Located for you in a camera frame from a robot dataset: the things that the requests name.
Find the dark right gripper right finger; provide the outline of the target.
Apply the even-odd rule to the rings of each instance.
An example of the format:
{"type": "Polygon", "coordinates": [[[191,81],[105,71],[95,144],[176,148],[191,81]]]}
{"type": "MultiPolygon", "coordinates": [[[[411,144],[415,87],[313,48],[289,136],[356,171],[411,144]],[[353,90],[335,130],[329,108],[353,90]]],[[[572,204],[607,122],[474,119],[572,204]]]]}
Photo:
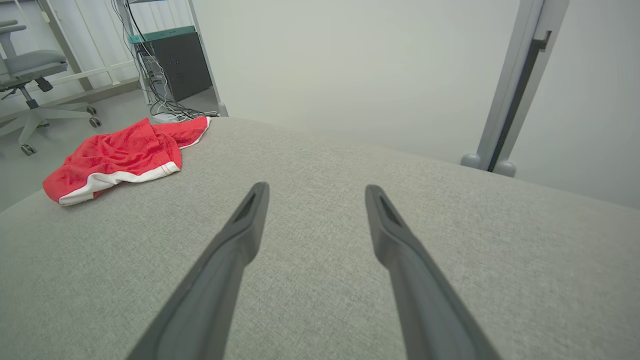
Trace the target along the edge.
{"type": "Polygon", "coordinates": [[[391,199],[365,188],[375,257],[390,274],[407,360],[502,360],[391,199]]]}

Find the grey metal partition leg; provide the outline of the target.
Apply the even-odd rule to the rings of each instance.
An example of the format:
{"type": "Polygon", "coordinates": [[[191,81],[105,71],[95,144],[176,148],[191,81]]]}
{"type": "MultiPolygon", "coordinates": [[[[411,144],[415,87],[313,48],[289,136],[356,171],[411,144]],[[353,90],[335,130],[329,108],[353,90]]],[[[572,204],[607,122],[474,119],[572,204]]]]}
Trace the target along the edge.
{"type": "Polygon", "coordinates": [[[202,29],[202,25],[206,22],[207,17],[204,14],[200,14],[198,9],[196,9],[196,2],[199,0],[187,0],[189,11],[193,19],[195,30],[199,37],[199,43],[201,45],[202,53],[205,57],[205,63],[208,70],[208,75],[212,83],[212,88],[215,96],[215,102],[217,104],[217,116],[218,117],[229,117],[229,112],[227,110],[226,105],[221,99],[220,92],[218,91],[217,82],[215,80],[215,76],[213,73],[213,67],[210,61],[210,53],[208,52],[208,48],[206,46],[206,42],[204,39],[205,32],[202,29]]]}

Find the grey office chair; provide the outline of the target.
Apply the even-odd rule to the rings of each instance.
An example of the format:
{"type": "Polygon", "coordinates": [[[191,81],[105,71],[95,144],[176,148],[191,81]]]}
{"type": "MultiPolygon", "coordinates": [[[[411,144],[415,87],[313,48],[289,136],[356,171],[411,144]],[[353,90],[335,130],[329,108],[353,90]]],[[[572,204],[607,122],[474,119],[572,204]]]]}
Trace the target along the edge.
{"type": "Polygon", "coordinates": [[[28,143],[29,138],[38,128],[50,125],[50,120],[86,119],[89,124],[98,128],[102,121],[97,110],[86,102],[76,104],[60,104],[53,107],[42,107],[30,96],[26,85],[36,82],[42,92],[53,89],[46,76],[57,75],[67,70],[66,57],[55,50],[37,50],[25,54],[16,53],[11,35],[26,29],[17,20],[0,21],[0,46],[5,56],[0,55],[0,92],[14,95],[20,91],[25,98],[27,110],[19,112],[7,125],[0,126],[0,137],[21,129],[18,143],[28,157],[36,153],[36,149],[28,143]]]}

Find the red shorts with white trim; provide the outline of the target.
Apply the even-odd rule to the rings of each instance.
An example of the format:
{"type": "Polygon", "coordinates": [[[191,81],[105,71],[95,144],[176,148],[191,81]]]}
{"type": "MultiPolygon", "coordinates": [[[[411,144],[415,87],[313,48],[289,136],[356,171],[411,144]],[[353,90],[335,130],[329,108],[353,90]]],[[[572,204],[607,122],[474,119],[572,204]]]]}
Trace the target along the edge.
{"type": "Polygon", "coordinates": [[[42,184],[62,207],[92,200],[119,183],[145,183],[178,173],[181,151],[199,143],[211,118],[152,123],[148,118],[125,129],[91,136],[66,157],[42,184]]]}

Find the grey metal partition post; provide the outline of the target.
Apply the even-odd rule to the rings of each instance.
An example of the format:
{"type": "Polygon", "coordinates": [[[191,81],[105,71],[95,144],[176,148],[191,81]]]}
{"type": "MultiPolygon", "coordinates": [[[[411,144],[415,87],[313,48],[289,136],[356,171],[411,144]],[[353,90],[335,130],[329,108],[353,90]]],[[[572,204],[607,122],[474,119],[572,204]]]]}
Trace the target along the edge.
{"type": "Polygon", "coordinates": [[[570,0],[519,0],[509,45],[475,152],[461,166],[513,178],[510,156],[553,52],[570,0]]]}

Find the white metal railing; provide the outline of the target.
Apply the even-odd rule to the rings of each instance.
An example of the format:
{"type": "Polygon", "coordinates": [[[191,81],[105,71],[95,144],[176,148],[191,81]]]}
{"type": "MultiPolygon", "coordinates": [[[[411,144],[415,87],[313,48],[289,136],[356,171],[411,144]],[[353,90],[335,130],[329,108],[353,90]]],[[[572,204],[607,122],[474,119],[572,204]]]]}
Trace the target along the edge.
{"type": "Polygon", "coordinates": [[[68,60],[64,82],[83,91],[136,80],[126,34],[110,0],[35,0],[55,45],[68,60]]]}

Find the black cabinet with teal top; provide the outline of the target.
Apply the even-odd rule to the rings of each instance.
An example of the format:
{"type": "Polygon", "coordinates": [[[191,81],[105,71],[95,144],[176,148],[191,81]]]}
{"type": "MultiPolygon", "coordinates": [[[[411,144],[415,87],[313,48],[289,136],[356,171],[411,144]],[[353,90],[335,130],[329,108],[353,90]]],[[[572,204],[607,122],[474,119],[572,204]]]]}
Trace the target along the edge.
{"type": "Polygon", "coordinates": [[[193,25],[128,37],[142,63],[142,80],[161,104],[177,103],[213,86],[193,25]]]}

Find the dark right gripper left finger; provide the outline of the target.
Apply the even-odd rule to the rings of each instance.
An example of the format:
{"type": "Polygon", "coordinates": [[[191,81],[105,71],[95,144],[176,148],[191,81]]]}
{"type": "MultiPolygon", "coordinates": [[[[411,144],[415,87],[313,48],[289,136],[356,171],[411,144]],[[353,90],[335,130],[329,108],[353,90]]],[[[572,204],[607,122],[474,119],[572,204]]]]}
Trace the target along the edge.
{"type": "Polygon", "coordinates": [[[258,255],[270,188],[257,182],[126,360],[223,360],[243,272],[258,255]]]}

